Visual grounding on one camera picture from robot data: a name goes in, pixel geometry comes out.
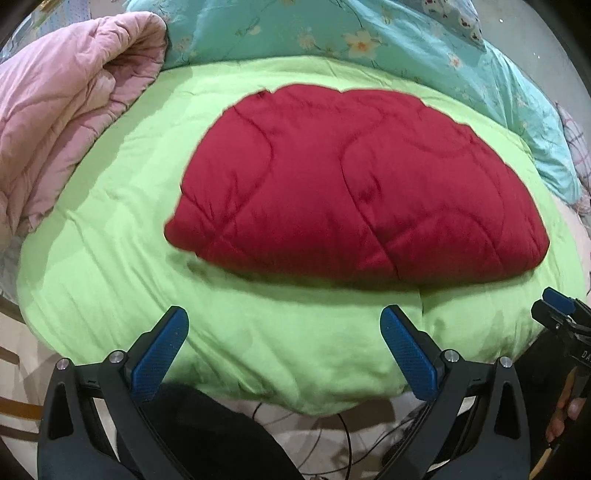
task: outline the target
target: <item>cable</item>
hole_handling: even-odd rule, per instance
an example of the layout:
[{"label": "cable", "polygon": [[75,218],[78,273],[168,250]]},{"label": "cable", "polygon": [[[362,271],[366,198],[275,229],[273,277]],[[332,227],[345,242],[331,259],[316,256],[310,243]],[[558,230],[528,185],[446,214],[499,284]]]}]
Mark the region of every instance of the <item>cable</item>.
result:
[{"label": "cable", "polygon": [[256,413],[258,412],[258,409],[259,409],[259,408],[261,408],[261,407],[262,407],[262,402],[261,402],[261,403],[259,403],[259,404],[256,406],[256,408],[255,408],[255,411],[254,411],[254,412],[252,412],[252,417],[251,417],[251,418],[252,418],[253,420],[255,419],[255,416],[256,416]]},{"label": "cable", "polygon": [[353,466],[353,447],[351,446],[351,435],[349,434],[349,429],[347,428],[347,424],[345,423],[345,419],[340,413],[337,413],[337,416],[340,418],[343,427],[345,427],[345,433],[347,434],[347,444],[349,445],[349,464],[347,465],[347,475],[345,475],[345,480],[349,480],[351,476],[351,467]]},{"label": "cable", "polygon": [[[259,411],[259,409],[262,407],[262,402],[260,402],[256,408],[255,411],[252,412],[252,419],[255,420],[256,417],[256,413]],[[343,416],[338,413],[337,416],[339,417],[341,423],[343,424],[343,427],[345,428],[345,433],[347,434],[347,444],[348,444],[348,448],[349,448],[349,463],[347,466],[341,467],[341,468],[337,468],[335,470],[331,470],[328,472],[317,472],[317,473],[302,473],[300,472],[301,475],[303,476],[320,476],[320,475],[329,475],[331,473],[337,473],[337,472],[341,472],[343,470],[347,470],[347,474],[345,476],[345,480],[349,480],[349,477],[351,475],[351,469],[353,468],[353,465],[357,465],[360,462],[363,462],[369,455],[371,455],[371,452],[373,452],[380,443],[382,443],[386,438],[388,438],[390,435],[392,435],[394,432],[396,432],[398,429],[405,427],[406,425],[408,425],[409,423],[412,423],[415,419],[411,419],[409,421],[406,421],[404,423],[401,423],[400,425],[398,425],[397,427],[394,427],[392,430],[390,430],[389,432],[384,433],[378,440],[376,440],[376,442],[374,443],[374,445],[367,451],[365,452],[365,454],[360,457],[359,459],[353,461],[353,447],[351,445],[351,435],[349,433],[349,428],[347,426],[347,424],[345,423],[345,419],[343,418]],[[316,440],[316,444],[318,444],[318,441],[320,440],[320,435],[318,436],[318,439]]]},{"label": "cable", "polygon": [[300,471],[300,468],[301,468],[303,465],[305,465],[305,464],[306,464],[306,462],[307,462],[308,460],[310,460],[310,457],[311,457],[311,456],[314,454],[314,451],[316,450],[316,447],[318,447],[318,444],[319,444],[319,442],[320,442],[320,439],[322,438],[322,432],[323,432],[323,431],[324,431],[323,429],[320,429],[320,431],[318,432],[318,437],[317,437],[316,441],[314,442],[314,445],[313,445],[313,447],[310,449],[310,451],[309,451],[308,455],[306,455],[306,458],[304,458],[304,459],[303,459],[303,460],[300,462],[300,464],[297,466],[297,469],[298,469],[298,471]]},{"label": "cable", "polygon": [[[400,425],[398,425],[397,427],[393,428],[392,430],[390,430],[389,432],[384,433],[375,443],[374,445],[367,451],[365,452],[365,454],[363,454],[362,457],[360,457],[359,459],[355,460],[353,463],[351,463],[351,467],[353,465],[357,465],[358,463],[363,462],[369,455],[371,455],[371,452],[373,452],[380,443],[382,443],[386,438],[388,438],[390,435],[392,435],[393,433],[395,433],[398,429],[408,425],[409,423],[414,422],[414,419],[406,421],[405,423],[401,423]],[[317,472],[317,473],[302,473],[300,472],[301,475],[304,476],[319,476],[319,475],[329,475],[331,473],[337,473],[337,472],[341,472],[343,470],[347,470],[349,467],[348,466],[344,466],[342,468],[337,468],[335,470],[331,470],[328,472]]]}]

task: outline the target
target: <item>pink comforter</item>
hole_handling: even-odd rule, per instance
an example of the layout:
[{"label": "pink comforter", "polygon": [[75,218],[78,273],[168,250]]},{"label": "pink comforter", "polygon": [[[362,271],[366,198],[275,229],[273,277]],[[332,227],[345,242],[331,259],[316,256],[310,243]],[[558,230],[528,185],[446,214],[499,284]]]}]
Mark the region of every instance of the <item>pink comforter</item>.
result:
[{"label": "pink comforter", "polygon": [[165,31],[149,12],[99,18],[0,66],[0,252],[37,227],[94,141],[156,79]]}]

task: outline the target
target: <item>human hand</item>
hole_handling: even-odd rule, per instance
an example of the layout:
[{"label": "human hand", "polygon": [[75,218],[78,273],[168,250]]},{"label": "human hand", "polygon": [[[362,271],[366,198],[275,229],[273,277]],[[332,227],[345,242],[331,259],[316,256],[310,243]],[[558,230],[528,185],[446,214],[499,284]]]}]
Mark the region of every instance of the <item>human hand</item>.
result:
[{"label": "human hand", "polygon": [[573,391],[574,377],[576,368],[573,368],[569,376],[566,378],[564,388],[556,404],[556,411],[550,419],[550,423],[546,428],[546,440],[548,443],[553,442],[556,438],[564,433],[564,422],[567,418],[576,420],[583,410],[585,405],[585,398],[575,398],[569,403],[570,395]]}]

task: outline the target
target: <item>blue gripper pad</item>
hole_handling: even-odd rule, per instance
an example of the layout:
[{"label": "blue gripper pad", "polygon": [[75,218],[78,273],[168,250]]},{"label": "blue gripper pad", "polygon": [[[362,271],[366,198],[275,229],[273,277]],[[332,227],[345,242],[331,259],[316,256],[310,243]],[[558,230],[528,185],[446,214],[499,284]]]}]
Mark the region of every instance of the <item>blue gripper pad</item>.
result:
[{"label": "blue gripper pad", "polygon": [[379,327],[415,397],[423,401],[435,400],[437,371],[391,308],[383,309]]},{"label": "blue gripper pad", "polygon": [[189,334],[189,317],[182,308],[171,307],[161,322],[163,325],[159,322],[150,332],[156,333],[156,336],[131,372],[131,397],[136,401],[144,402],[154,398]]},{"label": "blue gripper pad", "polygon": [[573,299],[562,295],[559,291],[556,291],[553,288],[546,288],[542,294],[542,299],[565,315],[572,315],[576,311]]}]

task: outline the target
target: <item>screw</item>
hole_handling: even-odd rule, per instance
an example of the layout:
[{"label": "screw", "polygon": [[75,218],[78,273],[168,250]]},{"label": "screw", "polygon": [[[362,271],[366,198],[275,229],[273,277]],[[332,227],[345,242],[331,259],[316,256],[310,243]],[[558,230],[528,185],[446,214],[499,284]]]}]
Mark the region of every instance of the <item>screw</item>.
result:
[{"label": "screw", "polygon": [[455,350],[445,350],[443,356],[445,357],[445,360],[453,364],[460,359],[460,354],[457,353]]},{"label": "screw", "polygon": [[508,356],[502,356],[499,359],[499,363],[505,368],[511,368],[513,366],[513,360],[511,360]]},{"label": "screw", "polygon": [[65,370],[68,368],[68,365],[70,365],[70,361],[67,358],[62,358],[61,360],[57,361],[56,368],[58,370]]},{"label": "screw", "polygon": [[109,362],[112,364],[118,364],[123,360],[125,354],[121,350],[116,350],[109,355]]}]

